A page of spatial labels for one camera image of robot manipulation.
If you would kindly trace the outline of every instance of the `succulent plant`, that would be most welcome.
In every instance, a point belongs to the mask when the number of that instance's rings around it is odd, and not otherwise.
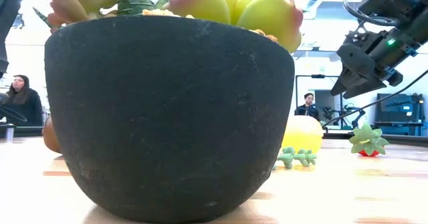
[[[286,169],[293,168],[293,160],[298,160],[302,163],[302,166],[308,167],[310,164],[316,164],[316,155],[312,154],[312,150],[300,149],[297,154],[294,154],[293,147],[287,147],[282,149],[282,154],[277,157],[277,160],[280,160],[284,163]]]
[[[101,9],[117,10],[103,14]],[[303,13],[294,0],[52,0],[47,17],[34,9],[51,29],[118,15],[167,15],[236,25],[277,42],[290,53],[302,41]]]
[[[349,142],[352,144],[351,153],[372,156],[373,154],[385,154],[384,146],[388,145],[388,140],[381,137],[382,130],[373,130],[367,122],[361,128],[354,129],[354,136]]]

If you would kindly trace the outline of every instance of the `cable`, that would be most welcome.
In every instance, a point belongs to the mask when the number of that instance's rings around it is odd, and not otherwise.
[[[343,7],[354,17],[357,19],[375,24],[380,26],[387,26],[387,27],[394,27],[397,24],[396,19],[392,19],[390,17],[381,17],[381,16],[375,16],[375,17],[369,17],[365,15],[364,13],[355,11],[348,3],[348,0],[343,0]]]
[[[354,110],[354,111],[352,111],[352,112],[349,112],[348,114],[344,114],[344,115],[339,116],[339,117],[337,117],[337,118],[333,118],[333,119],[331,119],[331,120],[327,121],[327,123],[323,124],[323,125],[322,125],[322,128],[326,127],[329,123],[331,123],[331,122],[333,122],[333,121],[335,121],[335,120],[340,120],[341,118],[345,118],[345,117],[347,117],[347,116],[350,116],[351,114],[357,113],[357,112],[359,112],[360,110],[363,110],[363,109],[365,109],[365,108],[367,108],[367,107],[370,107],[370,106],[372,106],[372,105],[378,104],[378,103],[382,102],[383,100],[387,100],[387,99],[389,99],[389,98],[391,98],[391,97],[393,97],[393,96],[396,96],[397,94],[400,94],[400,93],[404,92],[405,90],[407,90],[408,88],[410,88],[413,84],[415,84],[416,82],[418,82],[418,81],[419,81],[423,76],[425,76],[426,74],[428,74],[428,70],[426,70],[425,72],[423,72],[423,73],[422,73],[418,78],[416,78],[415,80],[413,80],[413,81],[412,81],[408,86],[406,86],[406,87],[405,87],[405,88],[403,88],[402,90],[400,90],[400,91],[398,91],[398,92],[395,92],[394,94],[390,94],[390,95],[388,95],[388,96],[386,96],[386,97],[384,97],[384,98],[381,98],[380,100],[376,100],[375,102],[373,102],[373,103],[371,103],[371,104],[367,104],[366,106],[363,106],[363,107],[361,107],[361,108],[359,108],[359,109],[356,109],[356,110]]]

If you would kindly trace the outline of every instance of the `yellow ball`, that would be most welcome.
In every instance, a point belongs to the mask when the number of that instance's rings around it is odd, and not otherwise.
[[[282,148],[293,147],[296,153],[301,149],[317,153],[322,144],[324,131],[321,124],[310,116],[291,116],[288,118]]]

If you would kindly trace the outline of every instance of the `long dark hair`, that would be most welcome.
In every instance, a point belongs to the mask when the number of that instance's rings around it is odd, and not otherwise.
[[[17,75],[15,78],[16,77],[20,77],[24,81],[24,86],[20,91],[16,92],[13,88],[13,84],[11,84],[9,91],[7,92],[7,95],[9,95],[9,100],[7,102],[13,104],[24,104],[29,98],[29,80],[27,76],[23,75]]]

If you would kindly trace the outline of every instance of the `wooden table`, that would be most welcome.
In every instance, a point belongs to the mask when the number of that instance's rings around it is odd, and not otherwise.
[[[387,146],[363,158],[326,140],[316,166],[280,162],[246,203],[213,223],[428,223],[428,148]],[[123,224],[95,206],[41,138],[0,144],[1,224]]]

